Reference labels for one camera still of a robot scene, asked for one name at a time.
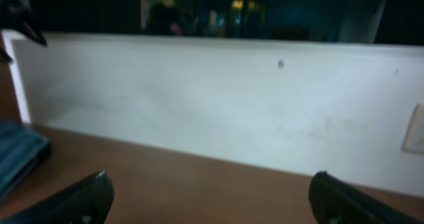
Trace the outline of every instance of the black bird beak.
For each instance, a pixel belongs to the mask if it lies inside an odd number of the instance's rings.
[[[0,30],[4,28],[13,29],[32,41],[47,46],[47,41],[31,10],[19,0],[0,0]],[[12,59],[4,50],[1,50],[0,61],[9,63]]]

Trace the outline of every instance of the denim fabric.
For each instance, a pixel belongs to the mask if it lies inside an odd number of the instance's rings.
[[[11,121],[0,120],[0,200],[36,165],[46,138]]]

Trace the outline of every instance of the brown surface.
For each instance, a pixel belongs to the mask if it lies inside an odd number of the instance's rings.
[[[113,181],[106,223],[314,223],[310,177],[47,128],[51,160],[15,190],[6,217],[98,170]],[[424,220],[424,200],[364,189]]]
[[[0,47],[4,48],[1,37]],[[11,71],[9,65],[2,63],[0,63],[0,119],[21,122]]]

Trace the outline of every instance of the desk surface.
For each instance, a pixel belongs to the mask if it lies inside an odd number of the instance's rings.
[[[115,200],[106,223],[314,223],[307,200],[311,177],[288,174],[37,127],[52,158],[0,205],[16,213],[99,170]],[[424,220],[424,199],[360,188]]]

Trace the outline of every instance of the black object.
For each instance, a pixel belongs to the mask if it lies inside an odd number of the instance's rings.
[[[48,139],[12,121],[0,120],[0,201],[50,155]]]
[[[140,0],[30,0],[41,29],[137,34]]]
[[[0,224],[100,224],[113,202],[113,186],[97,172]]]
[[[422,223],[374,198],[319,172],[309,187],[309,201],[318,224]]]
[[[0,30],[4,28],[18,31],[32,41],[47,46],[34,15],[19,0],[0,0]],[[0,49],[0,61],[9,63],[12,58]]]

